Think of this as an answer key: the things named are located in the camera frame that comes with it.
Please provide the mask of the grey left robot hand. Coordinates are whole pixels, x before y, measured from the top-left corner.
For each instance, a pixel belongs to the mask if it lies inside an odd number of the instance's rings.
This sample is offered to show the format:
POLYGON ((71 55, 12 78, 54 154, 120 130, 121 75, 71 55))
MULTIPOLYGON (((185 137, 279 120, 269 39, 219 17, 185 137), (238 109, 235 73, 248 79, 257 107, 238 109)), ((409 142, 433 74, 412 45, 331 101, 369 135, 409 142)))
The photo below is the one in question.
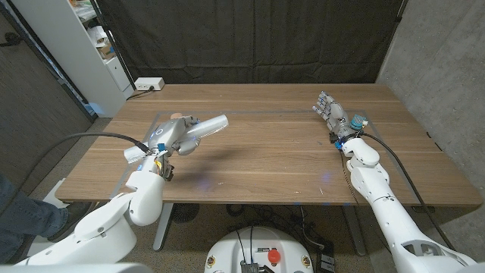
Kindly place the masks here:
POLYGON ((200 139, 182 140, 186 130, 199 123, 199 119, 192 115, 184 116, 181 113, 171 115, 171 119, 160 124, 149 137, 148 147, 159 149, 164 144, 164 150, 170 156, 176 151, 179 155, 192 153, 199 145, 200 139))

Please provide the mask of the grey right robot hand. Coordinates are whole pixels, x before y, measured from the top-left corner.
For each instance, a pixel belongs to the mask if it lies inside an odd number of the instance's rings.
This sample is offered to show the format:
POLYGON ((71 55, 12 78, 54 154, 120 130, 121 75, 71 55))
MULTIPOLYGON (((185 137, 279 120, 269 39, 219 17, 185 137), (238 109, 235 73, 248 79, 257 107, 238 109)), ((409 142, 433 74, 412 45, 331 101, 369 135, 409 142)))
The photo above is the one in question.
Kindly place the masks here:
POLYGON ((327 123, 332 144, 343 144, 347 140, 355 138, 357 130, 351 128, 349 116, 341 104, 335 101, 328 93, 322 91, 318 96, 317 104, 312 109, 327 123))

